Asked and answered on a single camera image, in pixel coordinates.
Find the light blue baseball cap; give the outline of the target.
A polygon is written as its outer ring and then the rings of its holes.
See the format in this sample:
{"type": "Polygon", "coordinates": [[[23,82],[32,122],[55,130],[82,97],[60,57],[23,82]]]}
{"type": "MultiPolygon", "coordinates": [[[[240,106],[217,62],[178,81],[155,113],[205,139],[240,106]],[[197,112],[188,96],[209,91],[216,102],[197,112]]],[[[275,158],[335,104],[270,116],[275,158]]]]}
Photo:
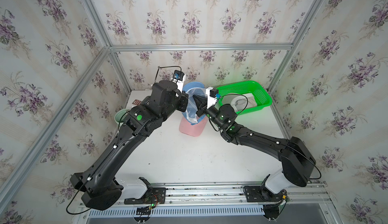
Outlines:
{"type": "Polygon", "coordinates": [[[200,123],[204,116],[197,116],[197,105],[195,103],[195,100],[193,98],[194,95],[205,97],[206,96],[206,89],[205,85],[201,82],[189,82],[186,85],[184,85],[183,90],[188,94],[188,105],[185,112],[183,112],[183,117],[186,119],[191,125],[196,125],[200,123]]]}

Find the pink baseball cap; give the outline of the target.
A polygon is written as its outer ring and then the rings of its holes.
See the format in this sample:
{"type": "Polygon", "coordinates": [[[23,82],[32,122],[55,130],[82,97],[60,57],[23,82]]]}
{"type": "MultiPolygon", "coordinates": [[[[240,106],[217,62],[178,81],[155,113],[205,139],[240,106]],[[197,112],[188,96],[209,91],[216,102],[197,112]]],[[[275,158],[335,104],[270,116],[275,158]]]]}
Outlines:
{"type": "Polygon", "coordinates": [[[207,122],[207,118],[203,118],[199,123],[192,125],[183,117],[179,125],[179,131],[192,137],[198,137],[202,134],[207,122]]]}

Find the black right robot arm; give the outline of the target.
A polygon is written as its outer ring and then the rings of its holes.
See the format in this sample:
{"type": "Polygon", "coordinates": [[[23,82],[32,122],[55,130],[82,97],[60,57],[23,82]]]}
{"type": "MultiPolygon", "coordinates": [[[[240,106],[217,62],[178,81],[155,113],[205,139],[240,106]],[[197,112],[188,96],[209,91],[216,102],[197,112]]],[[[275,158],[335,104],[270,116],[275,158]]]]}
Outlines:
{"type": "Polygon", "coordinates": [[[316,161],[301,139],[281,139],[255,132],[235,122],[237,113],[231,105],[216,108],[215,105],[208,106],[210,97],[194,95],[193,98],[197,116],[207,116],[226,142],[251,147],[281,162],[282,169],[264,179],[261,192],[278,194],[291,186],[307,186],[316,161]]]}

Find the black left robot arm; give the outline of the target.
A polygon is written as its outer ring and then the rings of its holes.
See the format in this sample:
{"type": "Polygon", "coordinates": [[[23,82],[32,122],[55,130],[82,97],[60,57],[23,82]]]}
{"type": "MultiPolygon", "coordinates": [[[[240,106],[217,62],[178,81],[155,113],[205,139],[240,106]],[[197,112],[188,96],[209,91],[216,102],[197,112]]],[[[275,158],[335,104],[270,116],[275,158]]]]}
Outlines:
{"type": "Polygon", "coordinates": [[[70,181],[82,192],[84,205],[90,209],[106,210],[119,200],[124,187],[115,174],[130,154],[159,128],[174,111],[186,111],[188,95],[177,79],[154,83],[152,93],[125,113],[117,135],[102,155],[84,172],[75,173],[70,181]]]}

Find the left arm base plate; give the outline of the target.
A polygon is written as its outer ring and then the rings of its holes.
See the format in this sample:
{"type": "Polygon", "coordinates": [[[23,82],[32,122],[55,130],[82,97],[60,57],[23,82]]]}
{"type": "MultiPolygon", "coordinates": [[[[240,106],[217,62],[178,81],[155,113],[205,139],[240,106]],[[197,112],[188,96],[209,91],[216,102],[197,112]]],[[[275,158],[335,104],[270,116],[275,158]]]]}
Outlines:
{"type": "Polygon", "coordinates": [[[147,190],[139,199],[128,198],[124,200],[126,205],[138,204],[164,204],[166,199],[166,188],[153,188],[147,190]]]}

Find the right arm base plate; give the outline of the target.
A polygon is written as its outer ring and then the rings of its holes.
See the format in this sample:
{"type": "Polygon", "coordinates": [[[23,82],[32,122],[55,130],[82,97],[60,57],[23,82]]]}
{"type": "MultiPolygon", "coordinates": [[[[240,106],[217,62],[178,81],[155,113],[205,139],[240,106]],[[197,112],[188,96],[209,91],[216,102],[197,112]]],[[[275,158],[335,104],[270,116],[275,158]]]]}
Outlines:
{"type": "Polygon", "coordinates": [[[244,186],[242,190],[247,202],[249,203],[282,203],[287,195],[287,191],[285,189],[281,190],[277,194],[273,194],[265,186],[244,186]]]}

